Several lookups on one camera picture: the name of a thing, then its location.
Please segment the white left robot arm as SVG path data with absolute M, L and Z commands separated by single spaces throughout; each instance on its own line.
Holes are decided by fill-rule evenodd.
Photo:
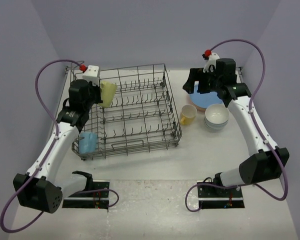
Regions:
M 13 179 L 23 207 L 54 213 L 69 196 L 102 196 L 90 173 L 75 170 L 64 183 L 56 175 L 67 152 L 81 160 L 169 149 L 182 136 L 172 83 L 164 65 L 100 71 L 93 84 L 85 73 L 71 75 L 68 94 L 53 131 L 34 164 Z

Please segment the blue plastic plate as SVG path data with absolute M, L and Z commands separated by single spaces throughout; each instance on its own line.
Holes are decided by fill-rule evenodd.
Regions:
M 196 81 L 194 84 L 194 92 L 189 94 L 190 101 L 197 107 L 205 109 L 213 104 L 222 104 L 223 101 L 218 98 L 216 92 L 210 93 L 198 93 L 198 82 Z

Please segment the white ceramic bowl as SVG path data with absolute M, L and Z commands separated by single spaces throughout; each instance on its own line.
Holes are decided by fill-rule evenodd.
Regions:
M 224 122 L 222 124 L 214 124 L 212 122 L 209 122 L 208 120 L 204 119 L 205 126 L 210 130 L 214 132 L 222 131 L 228 122 Z
M 225 126 L 229 121 L 229 111 L 223 104 L 213 104 L 205 110 L 205 122 L 210 126 Z

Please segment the grey wire dish rack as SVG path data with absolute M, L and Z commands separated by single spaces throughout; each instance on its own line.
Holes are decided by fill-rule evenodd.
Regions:
M 182 130 L 165 64 L 103 69 L 100 80 L 117 86 L 112 103 L 94 105 L 84 132 L 97 134 L 94 151 L 80 153 L 82 137 L 71 149 L 82 160 L 176 147 Z

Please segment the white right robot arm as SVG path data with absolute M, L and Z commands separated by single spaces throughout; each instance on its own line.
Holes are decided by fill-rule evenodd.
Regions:
M 238 167 L 215 175 L 213 192 L 220 197 L 232 187 L 259 185 L 284 177 L 290 157 L 287 148 L 279 147 L 269 135 L 257 113 L 251 91 L 245 83 L 238 82 L 237 77 L 233 59 L 211 58 L 203 68 L 191 69 L 183 86 L 190 93 L 216 92 L 235 118 L 246 141 L 249 157 Z

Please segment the yellow-green plastic cup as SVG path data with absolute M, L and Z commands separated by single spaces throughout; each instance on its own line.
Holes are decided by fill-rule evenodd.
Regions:
M 102 108 L 108 108 L 112 104 L 112 101 L 114 99 L 117 85 L 113 84 L 111 82 L 102 80 L 100 82 L 100 89 L 101 89 L 101 100 L 102 103 L 99 103 L 98 105 Z

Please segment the blue plastic cup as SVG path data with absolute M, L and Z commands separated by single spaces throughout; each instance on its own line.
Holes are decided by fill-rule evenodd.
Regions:
M 89 154 L 96 150 L 98 136 L 93 132 L 81 132 L 79 135 L 79 153 Z

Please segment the yellow ceramic mug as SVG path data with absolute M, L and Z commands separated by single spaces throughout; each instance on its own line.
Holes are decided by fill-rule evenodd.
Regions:
M 197 115 L 197 109 L 193 105 L 184 105 L 181 109 L 180 124 L 190 125 Z

